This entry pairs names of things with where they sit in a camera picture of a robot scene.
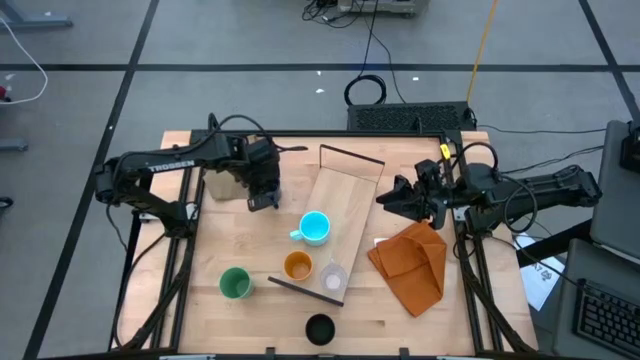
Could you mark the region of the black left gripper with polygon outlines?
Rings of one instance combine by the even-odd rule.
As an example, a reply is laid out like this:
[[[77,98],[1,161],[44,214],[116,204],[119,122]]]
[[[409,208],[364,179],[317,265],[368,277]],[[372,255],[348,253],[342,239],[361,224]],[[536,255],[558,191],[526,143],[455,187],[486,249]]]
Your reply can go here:
[[[278,209],[280,199],[280,155],[271,137],[249,135],[247,137],[249,165],[245,171],[245,183],[251,198],[247,200],[250,211],[269,207]]]

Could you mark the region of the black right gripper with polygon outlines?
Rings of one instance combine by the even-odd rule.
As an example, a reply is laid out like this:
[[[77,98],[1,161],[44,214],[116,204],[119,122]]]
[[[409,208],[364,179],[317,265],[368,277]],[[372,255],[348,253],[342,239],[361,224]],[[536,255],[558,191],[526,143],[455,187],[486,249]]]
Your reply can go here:
[[[446,219],[446,205],[461,205],[463,189],[452,180],[452,172],[439,168],[432,160],[423,160],[414,165],[417,179],[411,182],[403,175],[395,175],[392,189],[376,198],[376,202],[387,212],[421,223],[429,221],[432,229],[441,229]],[[438,186],[436,199],[426,199]]]

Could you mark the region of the teal mug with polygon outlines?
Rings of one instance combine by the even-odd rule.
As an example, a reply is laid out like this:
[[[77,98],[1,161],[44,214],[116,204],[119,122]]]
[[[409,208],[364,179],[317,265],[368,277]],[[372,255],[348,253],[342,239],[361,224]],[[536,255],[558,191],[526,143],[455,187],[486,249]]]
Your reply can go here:
[[[310,211],[304,214],[298,228],[289,233],[293,241],[302,241],[313,247],[324,245],[329,238],[331,223],[326,214],[320,211]]]

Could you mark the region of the green cup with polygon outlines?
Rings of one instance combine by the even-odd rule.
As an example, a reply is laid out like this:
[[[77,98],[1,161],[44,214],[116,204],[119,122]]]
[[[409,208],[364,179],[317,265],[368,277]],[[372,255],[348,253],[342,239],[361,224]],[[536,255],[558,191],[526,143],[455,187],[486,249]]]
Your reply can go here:
[[[254,282],[246,269],[231,267],[221,275],[219,288],[222,295],[228,299],[243,299],[252,294]]]

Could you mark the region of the clear plastic cup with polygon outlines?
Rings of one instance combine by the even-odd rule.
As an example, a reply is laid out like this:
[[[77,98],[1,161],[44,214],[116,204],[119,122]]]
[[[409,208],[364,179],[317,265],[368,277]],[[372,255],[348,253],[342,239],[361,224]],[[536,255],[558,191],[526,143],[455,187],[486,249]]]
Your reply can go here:
[[[342,292],[348,284],[348,276],[344,268],[333,259],[322,269],[320,273],[321,285],[329,292]]]

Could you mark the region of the tall black cup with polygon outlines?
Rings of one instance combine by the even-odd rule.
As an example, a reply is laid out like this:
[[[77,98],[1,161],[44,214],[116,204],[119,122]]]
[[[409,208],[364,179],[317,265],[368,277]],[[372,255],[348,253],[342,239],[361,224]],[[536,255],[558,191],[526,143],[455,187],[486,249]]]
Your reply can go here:
[[[316,346],[329,344],[336,333],[333,320],[326,314],[315,314],[311,316],[305,325],[305,335],[307,339]]]

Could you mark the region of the tan cloth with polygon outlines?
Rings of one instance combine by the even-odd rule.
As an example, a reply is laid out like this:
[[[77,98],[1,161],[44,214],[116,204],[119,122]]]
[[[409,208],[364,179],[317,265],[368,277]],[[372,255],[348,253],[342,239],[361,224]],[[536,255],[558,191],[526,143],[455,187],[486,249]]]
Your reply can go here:
[[[205,187],[212,199],[219,201],[247,200],[248,190],[226,171],[207,170],[203,177]]]

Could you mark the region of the orange cloth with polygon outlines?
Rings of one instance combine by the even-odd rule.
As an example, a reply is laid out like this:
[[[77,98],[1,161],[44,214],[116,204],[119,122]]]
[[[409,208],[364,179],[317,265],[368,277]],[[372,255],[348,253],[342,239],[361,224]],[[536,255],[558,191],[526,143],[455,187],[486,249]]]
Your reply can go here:
[[[401,305],[418,317],[444,296],[447,245],[427,223],[414,223],[367,252]]]

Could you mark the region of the wooden tray with black rim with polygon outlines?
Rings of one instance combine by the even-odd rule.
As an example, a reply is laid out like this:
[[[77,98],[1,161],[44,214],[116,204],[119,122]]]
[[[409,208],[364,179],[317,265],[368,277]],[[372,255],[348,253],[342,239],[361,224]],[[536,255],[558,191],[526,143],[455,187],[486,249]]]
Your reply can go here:
[[[328,241],[318,247],[290,239],[289,253],[301,250],[313,261],[311,275],[302,281],[290,279],[282,272],[268,280],[282,287],[316,299],[342,306],[346,289],[329,292],[320,280],[322,269],[333,259],[347,273],[348,283],[358,248],[364,233],[368,214],[385,162],[330,145],[319,146],[319,172],[315,178],[306,208],[326,214],[331,223]]]

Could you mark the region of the black computer tower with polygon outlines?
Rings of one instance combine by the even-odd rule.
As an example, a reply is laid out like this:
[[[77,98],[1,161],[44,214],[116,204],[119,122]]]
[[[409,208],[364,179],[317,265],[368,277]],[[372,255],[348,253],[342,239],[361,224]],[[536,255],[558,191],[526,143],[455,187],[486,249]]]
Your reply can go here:
[[[353,131],[475,131],[477,120],[464,101],[351,105],[347,129]]]

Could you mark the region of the orange cup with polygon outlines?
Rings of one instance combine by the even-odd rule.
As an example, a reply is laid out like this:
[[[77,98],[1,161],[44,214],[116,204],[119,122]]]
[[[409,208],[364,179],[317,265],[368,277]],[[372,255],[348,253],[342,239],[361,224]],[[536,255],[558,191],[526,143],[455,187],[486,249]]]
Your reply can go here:
[[[284,260],[284,272],[292,280],[305,280],[311,275],[312,270],[312,258],[304,251],[293,251]]]

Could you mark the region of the white printed paper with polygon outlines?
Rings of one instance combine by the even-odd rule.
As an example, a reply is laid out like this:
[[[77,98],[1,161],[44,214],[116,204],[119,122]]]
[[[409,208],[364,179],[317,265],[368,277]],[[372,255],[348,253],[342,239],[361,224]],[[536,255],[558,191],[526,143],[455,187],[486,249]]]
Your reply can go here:
[[[536,311],[542,309],[555,285],[561,279],[558,273],[563,272],[564,269],[564,263],[555,257],[534,262],[520,269],[526,299],[533,309]]]

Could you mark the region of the grey equipment cart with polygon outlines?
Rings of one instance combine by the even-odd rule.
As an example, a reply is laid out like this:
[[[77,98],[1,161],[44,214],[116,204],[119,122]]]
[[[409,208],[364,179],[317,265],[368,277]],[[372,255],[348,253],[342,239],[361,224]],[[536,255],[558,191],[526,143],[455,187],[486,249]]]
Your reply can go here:
[[[342,13],[377,11],[402,15],[406,18],[423,13],[430,3],[431,0],[336,0],[337,8]]]

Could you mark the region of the grey monitor panel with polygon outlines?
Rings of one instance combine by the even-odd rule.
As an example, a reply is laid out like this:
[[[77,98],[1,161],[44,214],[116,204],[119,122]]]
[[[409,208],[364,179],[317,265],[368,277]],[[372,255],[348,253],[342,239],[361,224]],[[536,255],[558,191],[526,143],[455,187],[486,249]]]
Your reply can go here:
[[[594,208],[590,236],[605,249],[640,261],[640,173],[619,164],[628,135],[627,123],[607,124],[598,179],[602,197]]]

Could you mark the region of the grey laptop with black keyboard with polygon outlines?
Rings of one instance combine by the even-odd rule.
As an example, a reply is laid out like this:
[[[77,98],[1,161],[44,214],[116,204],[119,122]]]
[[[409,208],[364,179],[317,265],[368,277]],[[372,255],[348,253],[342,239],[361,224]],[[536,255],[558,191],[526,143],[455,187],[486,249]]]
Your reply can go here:
[[[594,360],[640,360],[640,265],[582,240],[570,244],[555,354]]]

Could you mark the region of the black box device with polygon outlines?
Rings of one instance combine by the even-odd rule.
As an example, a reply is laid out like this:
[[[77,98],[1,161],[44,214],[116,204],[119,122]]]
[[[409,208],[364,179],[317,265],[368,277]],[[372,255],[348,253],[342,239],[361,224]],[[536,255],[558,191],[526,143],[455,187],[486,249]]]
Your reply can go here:
[[[622,168],[640,174],[640,125],[628,123],[628,134],[621,141],[619,164]]]

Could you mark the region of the black aluminium table frame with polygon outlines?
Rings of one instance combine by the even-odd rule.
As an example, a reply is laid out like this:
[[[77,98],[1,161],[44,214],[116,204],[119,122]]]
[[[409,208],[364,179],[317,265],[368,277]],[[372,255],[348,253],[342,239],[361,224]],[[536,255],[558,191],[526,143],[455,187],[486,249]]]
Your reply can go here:
[[[168,200],[197,200],[201,206],[191,272],[171,300],[145,345],[179,353],[219,357],[273,353],[277,356],[472,356],[479,350],[505,350],[506,337],[463,282],[460,257],[492,288],[495,305],[531,347],[537,346],[515,251],[507,229],[481,245],[458,244],[447,222],[441,235],[448,246],[443,299],[419,317],[411,316],[374,269],[367,252],[374,238],[404,229],[407,220],[372,204],[342,306],[274,284],[291,250],[290,228],[302,215],[319,171],[319,146],[330,145],[385,162],[379,183],[387,191],[397,174],[411,176],[414,165],[440,154],[435,135],[364,134],[340,130],[277,130],[286,147],[281,160],[283,200],[278,209],[250,212],[242,201],[214,201],[198,172],[174,171],[147,181]],[[252,294],[228,299],[219,288],[223,272],[246,269]],[[305,335],[307,320],[326,314],[336,333],[324,346]]]

